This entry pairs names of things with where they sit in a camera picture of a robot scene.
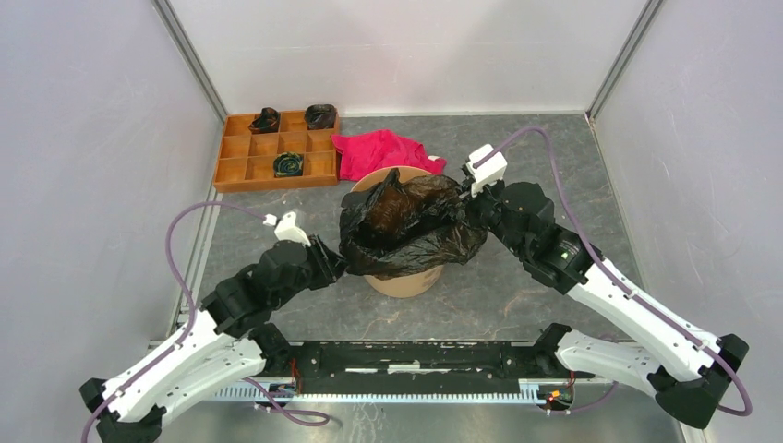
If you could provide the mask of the black plastic trash bag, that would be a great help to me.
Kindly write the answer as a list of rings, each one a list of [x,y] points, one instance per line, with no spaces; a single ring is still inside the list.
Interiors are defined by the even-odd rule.
[[[487,241],[488,230],[469,219],[460,191],[449,176],[425,174],[403,182],[393,168],[372,187],[346,194],[339,252],[347,272],[389,280],[466,264]]]

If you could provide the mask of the orange plastic trash bin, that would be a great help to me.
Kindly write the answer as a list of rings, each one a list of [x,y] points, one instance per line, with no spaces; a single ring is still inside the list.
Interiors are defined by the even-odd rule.
[[[392,169],[397,169],[399,171],[398,179],[401,183],[418,176],[430,175],[430,172],[428,171],[410,166],[381,168],[360,179],[353,185],[351,191],[360,192],[369,190],[372,186],[381,183]],[[374,276],[366,275],[365,280],[377,292],[392,298],[403,299],[415,297],[429,290],[438,281],[443,269],[443,266],[437,266],[417,274],[388,280],[381,280]]]

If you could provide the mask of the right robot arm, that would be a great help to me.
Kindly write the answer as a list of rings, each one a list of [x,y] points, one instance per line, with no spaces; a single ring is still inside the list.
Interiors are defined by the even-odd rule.
[[[749,352],[735,334],[695,326],[624,276],[599,249],[558,225],[554,203],[538,184],[498,180],[460,189],[471,222],[488,229],[538,283],[586,305],[635,341],[597,339],[550,325],[533,352],[536,370],[555,377],[566,368],[602,376],[652,397],[668,415],[705,429],[736,381]]]

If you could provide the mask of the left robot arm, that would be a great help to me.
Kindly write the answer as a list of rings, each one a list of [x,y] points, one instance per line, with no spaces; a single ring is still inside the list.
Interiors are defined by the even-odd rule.
[[[221,281],[187,323],[120,375],[79,389],[91,412],[82,440],[154,442],[175,418],[221,389],[262,371],[279,376],[290,346],[270,322],[295,295],[336,283],[345,260],[316,236],[283,240]]]

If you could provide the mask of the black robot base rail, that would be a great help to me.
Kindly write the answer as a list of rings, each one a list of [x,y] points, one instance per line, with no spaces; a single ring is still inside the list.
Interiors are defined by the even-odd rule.
[[[591,378],[554,355],[560,331],[536,341],[301,341],[256,374],[299,394],[512,394],[522,380]]]

